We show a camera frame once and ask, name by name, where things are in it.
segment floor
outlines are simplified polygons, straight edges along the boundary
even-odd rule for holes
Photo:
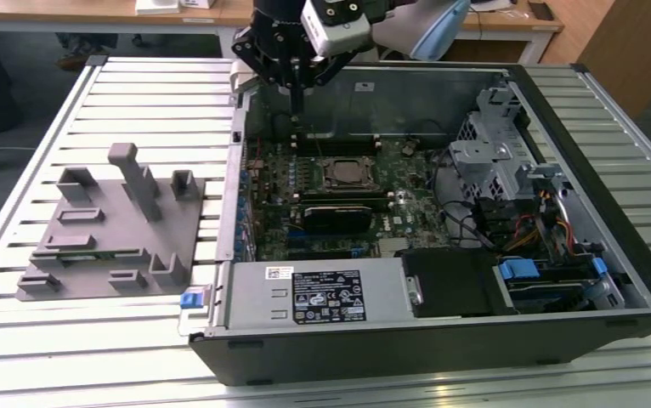
[[[132,35],[118,36],[118,56],[220,57],[214,36],[144,35],[146,47],[132,45]],[[53,65],[64,54],[52,33],[0,32],[0,60],[13,80],[12,93],[24,114],[22,123],[0,133],[0,147],[34,147],[76,81],[77,74]],[[30,150],[0,150],[0,207],[2,206],[28,159]]]
[[[148,47],[136,48],[132,36],[118,36],[113,55],[160,57],[218,57],[218,45],[212,36],[145,35]],[[24,122],[0,133],[0,147],[34,147],[65,95],[76,74],[60,71],[53,62],[62,53],[50,33],[0,32],[0,60],[13,80],[13,96],[24,112]],[[637,124],[651,138],[651,107]],[[30,150],[0,150],[0,207],[10,193],[20,173],[32,155]]]

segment white sticker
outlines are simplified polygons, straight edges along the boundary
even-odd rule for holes
[[[290,279],[292,266],[266,266],[265,279]]]
[[[373,92],[374,82],[356,82],[353,90],[356,92]]]
[[[212,24],[214,20],[212,19],[181,19],[184,23],[205,23]]]
[[[553,25],[533,25],[532,31],[557,31],[560,27],[555,27]]]

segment sticker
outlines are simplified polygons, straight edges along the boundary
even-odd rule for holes
[[[353,90],[356,92],[373,92],[374,82],[356,82]]]
[[[553,25],[533,25],[532,31],[557,31],[560,27],[555,27]]]
[[[292,320],[298,325],[365,321],[358,270],[294,273],[292,267],[276,268],[290,270]]]
[[[266,266],[265,279],[290,279],[292,266]]]
[[[212,19],[181,19],[182,23],[205,23],[212,24],[214,20]]]

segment power supply label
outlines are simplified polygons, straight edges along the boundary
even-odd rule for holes
[[[365,319],[358,270],[292,273],[292,321],[306,325]]]

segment cables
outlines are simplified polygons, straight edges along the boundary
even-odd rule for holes
[[[482,34],[484,34],[484,29],[481,28],[481,14],[478,11],[476,11],[476,9],[469,6],[469,10],[472,11],[472,13],[476,13],[476,24],[478,25],[480,27],[480,37],[476,41],[481,41],[481,37],[482,37]]]
[[[512,244],[508,244],[505,247],[504,247],[504,251],[505,252],[509,252],[509,251],[513,251],[515,249],[517,249],[519,247],[524,246],[525,244],[528,244],[529,242],[533,241],[535,238],[539,238],[540,236],[540,233],[537,232],[537,229],[535,228],[529,234],[527,234],[521,239],[519,239],[515,243]]]
[[[556,223],[557,223],[557,225],[560,225],[564,228],[564,240],[565,240],[565,244],[567,244],[567,252],[571,255],[575,255],[575,249],[573,249],[575,238],[572,235],[572,226],[569,225],[569,223],[563,221],[561,218],[556,219]]]
[[[34,150],[34,147],[14,147],[14,146],[5,146],[0,147],[0,150]]]
[[[464,206],[465,203],[468,203],[470,205],[470,203],[468,201],[458,201],[458,200],[452,200],[452,201],[446,201],[444,202],[444,204],[441,204],[441,208],[442,208],[442,214],[446,216],[446,218],[453,221],[457,225],[458,225],[458,228],[460,229],[464,229],[466,230],[466,232],[469,234],[472,234],[477,241],[481,243],[481,245],[492,250],[492,251],[496,251],[497,248],[496,248],[496,245],[492,241],[488,240],[488,238],[481,234],[481,232],[478,232],[476,229],[473,229],[472,227],[469,227],[466,224],[465,224],[465,220],[466,220],[466,217],[458,219],[456,218],[450,212],[446,211],[446,209],[444,208],[445,206],[448,206],[449,204],[461,204]]]
[[[527,214],[527,215],[523,215],[521,217],[519,217],[517,223],[515,224],[515,236],[513,236],[515,238],[519,237],[519,225],[521,224],[521,222],[525,219],[529,219],[529,218],[533,218],[533,215]]]

